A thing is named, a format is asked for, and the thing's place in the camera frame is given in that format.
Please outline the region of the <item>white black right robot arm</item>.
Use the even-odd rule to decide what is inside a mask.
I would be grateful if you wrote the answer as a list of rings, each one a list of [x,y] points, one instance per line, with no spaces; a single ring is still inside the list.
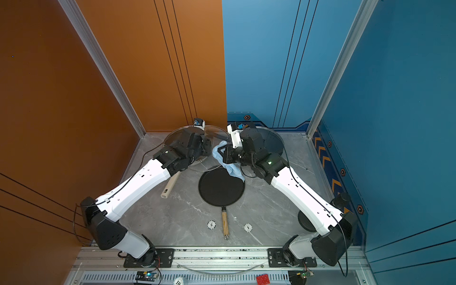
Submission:
[[[232,123],[227,133],[228,143],[217,147],[223,163],[249,166],[258,178],[290,199],[311,224],[307,235],[295,235],[283,246],[287,265],[296,267],[305,258],[317,257],[326,265],[335,266],[341,258],[347,258],[357,231],[355,215],[343,212],[350,196],[340,194],[330,202],[325,201],[295,172],[285,147],[275,151],[267,146],[270,136],[278,136],[275,131]]]

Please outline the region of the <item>glass lid with black knob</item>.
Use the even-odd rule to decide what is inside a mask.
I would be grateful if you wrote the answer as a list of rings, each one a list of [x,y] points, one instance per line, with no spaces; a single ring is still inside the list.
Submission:
[[[229,142],[228,133],[219,127],[207,125],[204,128],[185,126],[171,132],[164,140],[164,146],[173,148],[186,170],[208,172],[220,168],[212,150],[221,142]]]

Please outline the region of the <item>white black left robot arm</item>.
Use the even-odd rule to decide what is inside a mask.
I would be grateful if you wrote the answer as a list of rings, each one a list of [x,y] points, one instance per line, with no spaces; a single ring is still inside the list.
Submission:
[[[152,266],[156,248],[144,235],[128,230],[120,218],[150,190],[186,170],[211,153],[211,140],[203,127],[183,127],[149,151],[152,158],[142,161],[136,172],[115,189],[80,203],[87,230],[101,250],[117,249],[142,267]]]

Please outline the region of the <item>light blue cloth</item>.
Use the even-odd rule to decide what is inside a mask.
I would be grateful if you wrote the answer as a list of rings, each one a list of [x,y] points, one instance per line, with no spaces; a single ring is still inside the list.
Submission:
[[[223,156],[219,153],[219,148],[222,148],[222,153],[224,153],[225,147],[227,146],[226,141],[220,142],[212,149],[212,156],[214,159],[224,168],[227,173],[234,178],[240,179],[242,182],[245,182],[245,177],[243,176],[240,166],[236,163],[225,163],[223,161]]]

